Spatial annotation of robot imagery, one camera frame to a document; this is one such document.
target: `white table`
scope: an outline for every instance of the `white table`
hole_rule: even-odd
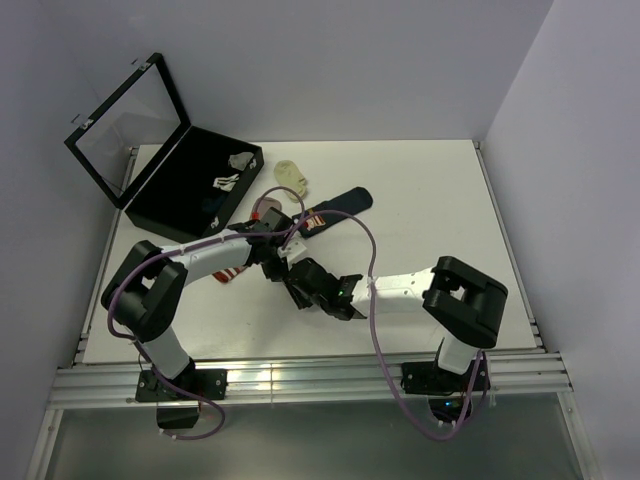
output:
[[[273,167],[293,160],[308,180],[310,207],[355,186],[373,196],[359,217],[378,244],[376,275],[408,273],[453,255],[495,277],[509,289],[497,349],[530,349],[536,343],[505,242],[471,141],[375,141],[262,143],[265,166],[232,221],[245,221],[254,200],[275,186]],[[142,148],[136,169],[145,159]],[[273,195],[285,213],[297,204]],[[148,239],[173,242],[133,226],[120,215],[101,288],[131,247]],[[336,276],[366,273],[371,247],[354,222],[344,221],[306,240],[315,260]],[[261,359],[373,353],[367,320],[342,322],[319,309],[299,311],[282,284],[264,279],[258,267],[231,283],[202,279],[184,290],[173,322],[187,352],[203,359]],[[424,314],[378,318],[378,335],[388,353],[435,352],[442,327]],[[134,362],[128,342],[113,338],[106,312],[92,314],[84,362]]]

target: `black box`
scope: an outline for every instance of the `black box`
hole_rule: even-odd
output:
[[[159,53],[64,143],[134,225],[178,242],[221,231],[264,165],[260,147],[191,125]]]

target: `purple cable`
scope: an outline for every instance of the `purple cable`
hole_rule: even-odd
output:
[[[487,393],[489,392],[489,360],[487,360],[487,354],[485,352],[482,352],[482,366],[484,368],[484,373],[485,373],[484,388],[482,389],[482,396],[480,397],[480,401],[478,402],[478,406],[476,408],[474,408],[474,410],[473,410],[473,412],[471,412],[471,415],[469,416],[469,418],[467,418],[464,421],[465,425],[467,425],[471,420],[473,420],[476,417],[476,415],[478,414],[478,412],[480,411],[480,409],[484,405],[484,401],[487,398]]]
[[[298,195],[295,190],[292,190],[289,187],[273,187],[273,188],[270,188],[269,190],[267,190],[266,192],[264,192],[253,203],[253,207],[251,207],[251,213],[257,212],[258,211],[258,205],[260,205],[260,202],[262,200],[264,200],[264,198],[267,195],[269,195],[271,192],[275,192],[276,190],[286,190],[287,192],[293,194],[296,197],[296,199],[298,200],[298,203],[300,204],[300,208],[302,209],[302,213],[300,214],[300,217],[301,218],[304,217],[304,213],[306,212],[307,209],[304,207],[304,202],[302,201],[302,197],[300,195]]]
[[[372,247],[372,252],[371,252],[371,262],[369,263],[369,269],[368,269],[368,277],[370,280],[373,279],[373,267],[375,265],[375,260],[376,260],[376,253],[377,253],[377,246],[376,246],[376,241],[373,237],[373,233],[371,232],[371,230],[369,230],[369,228],[357,217],[350,215],[348,213],[345,212],[341,212],[339,210],[323,210],[320,212],[314,212],[310,215],[305,215],[305,208],[304,208],[304,203],[302,201],[302,198],[300,198],[300,196],[294,192],[293,190],[287,188],[287,187],[274,187],[272,189],[267,190],[267,192],[265,192],[254,204],[254,208],[252,209],[252,212],[255,211],[255,207],[257,204],[259,204],[259,202],[270,192],[274,191],[274,190],[287,190],[292,192],[298,199],[298,201],[300,202],[300,206],[302,208],[302,214],[301,217],[298,221],[298,223],[296,225],[294,225],[293,227],[291,227],[288,230],[282,231],[282,232],[275,232],[275,233],[238,233],[238,234],[232,234],[229,235],[228,237],[225,237],[225,239],[228,240],[232,240],[232,239],[236,239],[236,238],[246,238],[246,237],[273,237],[273,236],[278,236],[278,235],[288,235],[286,241],[285,241],[285,245],[286,243],[289,242],[289,240],[293,237],[293,235],[295,234],[295,232],[297,232],[302,225],[305,224],[306,220],[308,218],[312,218],[318,215],[331,215],[331,214],[335,214],[335,215],[341,215],[344,216],[346,218],[350,218],[353,221],[355,221],[358,225],[360,225],[362,227],[362,229],[365,231],[365,233],[367,234],[367,236],[369,237],[369,240],[371,241],[371,247]],[[197,244],[191,245],[187,248],[184,249],[184,252],[191,252],[193,250],[197,250],[200,248],[204,248],[204,247],[208,247],[208,246],[212,246],[215,245],[217,243],[220,243],[222,241],[222,239],[220,237],[217,238],[211,238],[211,239],[205,239],[202,242],[199,242]],[[115,306],[118,303],[120,296],[122,295],[122,293],[124,292],[125,288],[129,285],[129,283],[137,276],[139,275],[145,268],[147,268],[149,265],[151,265],[154,262],[157,262],[159,260],[162,260],[164,258],[170,258],[173,256],[177,256],[179,254],[182,254],[183,252],[181,250],[172,250],[169,252],[163,252],[159,255],[156,255],[154,257],[151,257],[147,260],[145,260],[144,262],[142,262],[140,265],[138,265],[126,278],[125,280],[122,282],[122,285],[120,285],[114,295],[113,298],[109,304],[109,309],[108,309],[108,313],[107,313],[107,327],[109,329],[109,332],[114,335],[115,337],[118,338],[126,338],[128,340],[132,340],[134,342],[134,345],[136,346],[136,348],[138,349],[138,351],[140,352],[140,354],[145,358],[145,360],[147,360],[148,362],[151,363],[150,358],[148,357],[148,355],[146,355],[146,352],[144,351],[144,349],[141,347],[141,345],[139,344],[139,342],[137,342],[136,338],[133,335],[127,335],[124,333],[120,333],[118,331],[115,330],[114,326],[113,326],[113,319],[114,319],[114,312],[115,312]],[[473,385],[475,384],[475,380],[476,377],[478,375],[478,370],[480,367],[480,362],[481,359],[484,358],[485,362],[486,362],[486,356],[484,356],[483,352],[478,352],[478,355],[476,356],[476,360],[474,362],[473,365],[473,370],[472,370],[472,374],[471,374],[471,379],[469,381],[469,385],[467,387],[467,394],[466,394],[466,398],[464,400],[463,406],[462,406],[462,413],[460,415],[460,418],[458,419],[458,422],[456,423],[456,426],[451,430],[451,432],[449,432],[448,434],[445,434],[444,436],[437,436],[435,434],[433,434],[432,432],[430,432],[429,430],[427,430],[426,428],[423,427],[423,425],[421,424],[421,422],[415,418],[415,416],[411,413],[411,411],[409,410],[408,406],[406,405],[406,403],[404,402],[404,400],[402,399],[402,397],[400,396],[400,393],[398,392],[398,389],[396,388],[395,384],[393,383],[393,378],[391,377],[391,373],[389,372],[389,369],[384,361],[384,356],[382,354],[382,351],[380,349],[380,343],[378,341],[378,336],[376,333],[376,327],[375,327],[375,297],[376,297],[376,289],[375,289],[375,284],[373,283],[373,281],[369,282],[369,288],[371,291],[371,308],[370,308],[370,320],[369,320],[369,326],[371,329],[371,339],[373,341],[373,346],[374,346],[374,350],[376,352],[376,357],[378,359],[378,362],[380,364],[380,368],[382,370],[382,374],[385,377],[385,380],[387,382],[387,385],[389,386],[389,390],[391,391],[391,394],[393,395],[393,397],[395,398],[396,402],[398,403],[398,406],[400,407],[400,409],[403,411],[403,413],[405,414],[405,416],[409,419],[409,421],[414,425],[414,427],[420,432],[422,433],[424,436],[426,436],[427,438],[431,439],[431,440],[435,440],[435,441],[446,441],[446,440],[450,440],[451,438],[453,438],[458,431],[460,430],[460,428],[462,427],[462,424],[464,423],[464,417],[467,413],[467,410],[469,408],[469,404],[471,403],[471,393],[473,391]],[[225,421],[225,413],[224,410],[222,409],[222,407],[220,407],[218,404],[216,404],[215,402],[208,400],[204,397],[201,397],[199,395],[193,394],[191,392],[188,392],[186,390],[183,390],[179,387],[176,387],[175,385],[173,385],[169,380],[167,380],[166,378],[164,378],[164,376],[155,368],[155,366],[152,366],[152,371],[154,373],[154,375],[156,375],[156,377],[158,377],[158,379],[163,383],[163,385],[165,385],[167,388],[173,390],[174,392],[177,392],[181,395],[184,395],[188,398],[192,398],[194,400],[197,400],[199,402],[203,402],[206,403],[207,405],[210,405],[211,407],[215,408],[216,410],[218,410],[221,414],[221,419],[220,422],[218,423],[218,425],[213,428],[212,430],[210,430],[209,432],[200,434],[200,435],[176,435],[176,434],[171,434],[168,432],[164,432],[166,435],[178,439],[178,440],[200,440],[203,438],[207,438],[211,435],[214,435],[215,433],[217,433],[222,426],[224,425],[224,421]],[[489,379],[488,377],[485,380],[485,390],[483,392],[482,395],[482,399],[481,399],[481,404],[484,401],[484,398],[486,396],[487,393],[487,387],[488,387],[488,383],[489,383]]]
[[[378,334],[376,333],[376,321],[375,321],[375,311],[376,311],[376,287],[375,287],[375,283],[373,282],[373,267],[375,265],[375,261],[376,261],[376,253],[377,253],[377,246],[376,246],[376,241],[373,238],[373,233],[371,232],[371,230],[369,230],[369,228],[362,222],[362,220],[360,220],[359,218],[345,213],[345,212],[341,212],[339,210],[322,210],[319,212],[313,212],[307,216],[304,217],[304,219],[300,219],[301,221],[299,221],[295,227],[293,227],[293,229],[291,230],[291,233],[289,234],[290,238],[297,230],[299,230],[302,225],[304,224],[304,221],[306,221],[309,218],[315,217],[316,215],[341,215],[343,217],[347,217],[350,218],[351,220],[355,221],[358,225],[360,225],[363,230],[365,231],[365,233],[367,234],[367,236],[369,237],[369,240],[371,241],[371,247],[372,247],[372,252],[371,252],[371,262],[369,263],[369,269],[367,271],[367,276],[369,277],[369,289],[371,291],[371,306],[369,308],[369,328],[371,330],[371,340],[373,341],[373,348],[376,352],[376,357],[378,358],[378,363],[380,364],[380,369],[382,370],[382,375],[384,376],[386,382],[387,382],[387,386],[389,387],[389,390],[391,390],[391,395],[393,395],[393,398],[395,398],[396,402],[398,403],[398,406],[400,407],[400,409],[402,410],[402,412],[405,414],[405,416],[407,417],[407,419],[413,424],[413,426],[420,432],[422,433],[422,435],[424,435],[425,437],[429,438],[430,440],[434,440],[437,442],[444,442],[447,440],[452,439],[462,428],[462,425],[464,423],[464,418],[467,414],[467,410],[469,409],[469,405],[471,403],[471,394],[473,392],[473,386],[475,384],[476,378],[478,376],[478,371],[480,370],[480,363],[481,360],[483,358],[483,353],[481,351],[478,351],[478,354],[476,355],[476,359],[475,362],[473,364],[473,370],[471,372],[471,379],[469,380],[469,385],[467,386],[467,392],[466,392],[466,397],[464,399],[464,403],[462,404],[462,412],[460,414],[460,418],[458,419],[458,422],[456,422],[456,426],[448,433],[446,433],[445,435],[439,436],[434,434],[433,432],[429,431],[428,429],[426,429],[422,423],[420,422],[420,420],[418,420],[413,413],[411,413],[411,410],[409,410],[409,407],[407,406],[406,402],[404,401],[404,399],[400,396],[400,392],[398,392],[398,389],[396,388],[395,384],[393,383],[393,378],[391,377],[391,373],[389,372],[389,368],[387,367],[387,364],[384,360],[384,355],[382,354],[382,350],[380,349],[380,342],[378,341]]]
[[[292,189],[287,188],[287,187],[274,187],[274,188],[271,188],[271,189],[267,190],[260,198],[258,198],[256,203],[254,204],[254,207],[252,208],[252,213],[255,211],[255,208],[262,201],[262,199],[268,193],[273,192],[274,190],[287,190],[287,191],[291,192],[293,195],[295,195],[296,198],[298,199],[298,202],[300,203],[300,207],[302,209],[301,218],[304,217],[305,208],[304,208],[304,203],[302,201],[302,198],[295,191],[293,191]],[[292,229],[293,229],[293,227],[288,229],[288,230],[285,230],[283,232],[275,232],[275,233],[237,233],[237,234],[229,235],[228,237],[225,237],[225,239],[226,240],[233,240],[235,238],[246,238],[246,237],[275,237],[275,236],[278,236],[278,235],[287,235]],[[205,239],[202,242],[198,242],[198,243],[196,243],[194,245],[191,245],[191,246],[185,248],[184,252],[187,253],[187,252],[191,252],[193,250],[198,250],[200,248],[209,247],[209,246],[215,245],[217,243],[220,243],[221,241],[222,241],[222,239],[220,237]],[[153,372],[153,374],[158,378],[158,380],[165,387],[169,388],[170,390],[173,390],[176,393],[179,393],[180,395],[184,395],[184,396],[186,396],[188,398],[191,398],[193,400],[196,400],[198,402],[206,403],[207,405],[213,407],[214,409],[216,409],[220,413],[220,421],[218,422],[218,425],[216,425],[213,429],[209,430],[208,432],[205,432],[205,433],[200,434],[200,435],[178,435],[178,434],[172,434],[170,432],[163,431],[163,433],[165,435],[168,435],[171,438],[174,438],[176,440],[201,440],[203,438],[210,437],[211,435],[214,435],[214,434],[216,434],[216,433],[218,433],[220,431],[220,429],[224,425],[224,422],[225,422],[225,419],[226,419],[226,414],[224,412],[224,409],[220,405],[218,405],[217,403],[215,403],[215,402],[213,402],[213,401],[211,401],[211,400],[209,400],[207,398],[204,398],[204,397],[202,397],[200,395],[196,395],[195,393],[191,393],[191,392],[188,392],[186,390],[183,390],[182,388],[175,386],[173,383],[171,383],[169,380],[167,380],[164,377],[164,375],[162,375],[162,373],[160,373],[160,371],[158,371],[158,369],[153,365],[153,362],[151,361],[151,358],[149,358],[149,355],[147,355],[147,352],[145,352],[144,348],[142,348],[142,345],[140,344],[140,342],[138,342],[136,337],[133,336],[133,335],[128,335],[126,333],[118,332],[115,329],[114,325],[113,325],[115,307],[118,304],[118,301],[120,300],[120,297],[122,296],[122,293],[127,288],[127,286],[133,281],[133,279],[136,276],[138,276],[140,273],[142,273],[144,271],[144,269],[147,268],[152,263],[160,261],[160,260],[162,260],[164,258],[170,258],[170,257],[175,257],[177,255],[182,255],[182,253],[183,253],[183,251],[179,250],[179,249],[160,253],[159,255],[156,255],[154,257],[151,257],[151,258],[145,260],[140,265],[138,265],[136,268],[134,268],[133,271],[131,273],[129,273],[129,275],[127,275],[127,277],[124,279],[122,284],[114,292],[113,298],[111,299],[111,302],[109,303],[109,309],[107,311],[107,329],[109,330],[109,333],[111,333],[111,335],[113,335],[116,338],[124,338],[124,339],[132,341],[134,346],[136,347],[136,349],[140,353],[140,355],[142,355],[142,357],[148,363],[151,364],[151,371]]]

